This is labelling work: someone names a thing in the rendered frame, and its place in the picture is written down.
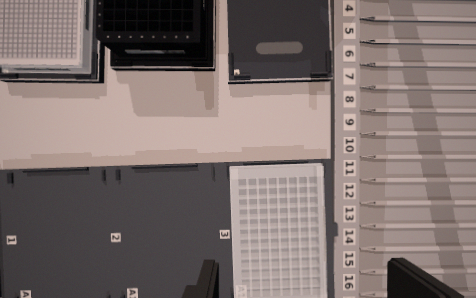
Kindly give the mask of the black deep-well block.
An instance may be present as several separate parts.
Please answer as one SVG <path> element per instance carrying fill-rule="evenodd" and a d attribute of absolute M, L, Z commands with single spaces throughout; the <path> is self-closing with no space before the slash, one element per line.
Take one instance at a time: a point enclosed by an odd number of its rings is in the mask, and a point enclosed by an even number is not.
<path fill-rule="evenodd" d="M 208 61 L 208 0 L 96 0 L 96 38 L 116 61 Z"/>

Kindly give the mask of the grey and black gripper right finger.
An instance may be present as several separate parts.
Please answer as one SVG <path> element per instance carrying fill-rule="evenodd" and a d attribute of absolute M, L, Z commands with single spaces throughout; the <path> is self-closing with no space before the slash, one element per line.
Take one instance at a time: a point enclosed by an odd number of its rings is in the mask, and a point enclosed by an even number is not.
<path fill-rule="evenodd" d="M 387 263 L 387 298 L 464 298 L 405 258 Z"/>

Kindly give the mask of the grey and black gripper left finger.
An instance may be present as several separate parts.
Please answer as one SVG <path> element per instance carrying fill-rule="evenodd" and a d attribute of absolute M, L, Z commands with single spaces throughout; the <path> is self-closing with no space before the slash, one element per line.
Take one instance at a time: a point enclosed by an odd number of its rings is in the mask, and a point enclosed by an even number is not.
<path fill-rule="evenodd" d="M 195 290 L 195 291 L 194 291 Z M 186 285 L 182 298 L 219 298 L 219 263 L 204 260 L 196 285 Z"/>

